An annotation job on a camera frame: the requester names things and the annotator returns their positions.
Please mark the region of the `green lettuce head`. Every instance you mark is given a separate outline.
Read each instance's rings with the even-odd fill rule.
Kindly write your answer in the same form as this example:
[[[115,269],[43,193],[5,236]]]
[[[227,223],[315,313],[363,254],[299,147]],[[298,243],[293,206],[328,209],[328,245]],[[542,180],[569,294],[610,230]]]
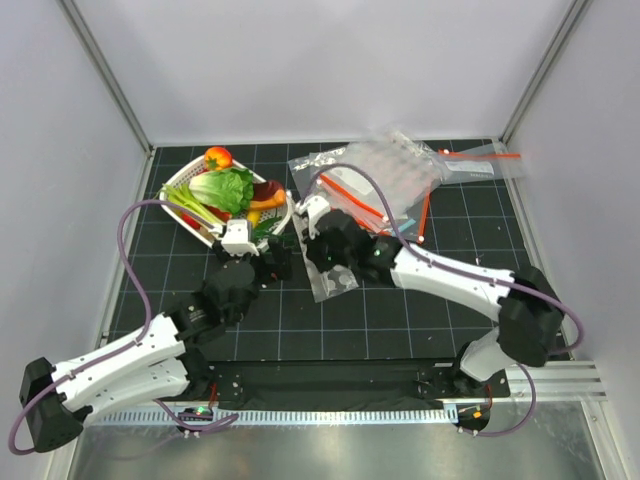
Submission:
[[[200,203],[235,215],[249,208],[253,179],[248,169],[207,171],[193,177],[189,189]]]

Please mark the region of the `white perforated plastic basket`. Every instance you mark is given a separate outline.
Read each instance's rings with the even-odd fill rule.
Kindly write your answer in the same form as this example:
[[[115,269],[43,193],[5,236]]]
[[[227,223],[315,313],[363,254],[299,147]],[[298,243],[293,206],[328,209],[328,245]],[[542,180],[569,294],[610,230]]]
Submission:
[[[223,147],[212,147],[162,184],[163,209],[187,231],[212,246],[231,220],[246,219],[252,241],[262,250],[283,234],[291,219],[291,196],[277,180],[266,180],[236,161]]]

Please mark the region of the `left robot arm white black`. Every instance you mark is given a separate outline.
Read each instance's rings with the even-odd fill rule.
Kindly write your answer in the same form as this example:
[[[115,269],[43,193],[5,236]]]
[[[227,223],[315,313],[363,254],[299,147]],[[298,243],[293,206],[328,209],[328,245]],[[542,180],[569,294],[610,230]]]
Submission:
[[[204,348],[247,316],[261,288],[292,275],[292,251],[270,239],[258,255],[233,258],[214,250],[217,268],[202,286],[138,330],[77,358],[25,366],[22,411],[10,430],[16,454],[18,428],[26,425],[33,453],[54,451],[102,416],[139,402],[184,397],[200,400],[212,386]]]

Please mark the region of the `green onion stalk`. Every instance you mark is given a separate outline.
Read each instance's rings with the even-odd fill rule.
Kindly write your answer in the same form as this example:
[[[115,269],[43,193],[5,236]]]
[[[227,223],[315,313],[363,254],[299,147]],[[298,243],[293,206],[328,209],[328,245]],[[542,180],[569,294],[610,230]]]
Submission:
[[[200,223],[200,229],[224,224],[222,220],[217,218],[193,196],[187,184],[181,184],[178,187],[164,184],[160,194],[164,194],[168,202],[185,208],[185,211],[179,211],[180,217],[181,213],[185,212]]]

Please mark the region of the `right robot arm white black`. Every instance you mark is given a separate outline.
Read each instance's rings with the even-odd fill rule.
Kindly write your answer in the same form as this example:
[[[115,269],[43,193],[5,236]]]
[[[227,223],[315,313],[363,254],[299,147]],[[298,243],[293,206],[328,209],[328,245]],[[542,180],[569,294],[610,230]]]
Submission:
[[[499,371],[515,364],[541,368],[558,352],[565,314],[535,267],[483,268],[432,254],[402,238],[371,235],[338,209],[297,214],[294,226],[314,273],[341,267],[358,280],[441,297],[495,323],[427,380],[437,395],[478,396]]]

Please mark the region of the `clear dotted zip bag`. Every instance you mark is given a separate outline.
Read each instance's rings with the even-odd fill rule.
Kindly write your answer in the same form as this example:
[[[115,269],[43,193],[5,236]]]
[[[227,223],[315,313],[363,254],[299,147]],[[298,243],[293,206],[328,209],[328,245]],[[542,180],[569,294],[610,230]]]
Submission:
[[[298,237],[314,301],[320,303],[356,289],[359,286],[358,281],[347,268],[338,265],[327,272],[318,270],[315,264],[307,258],[308,247],[304,243],[303,232],[308,226],[308,221],[294,214],[292,222]]]

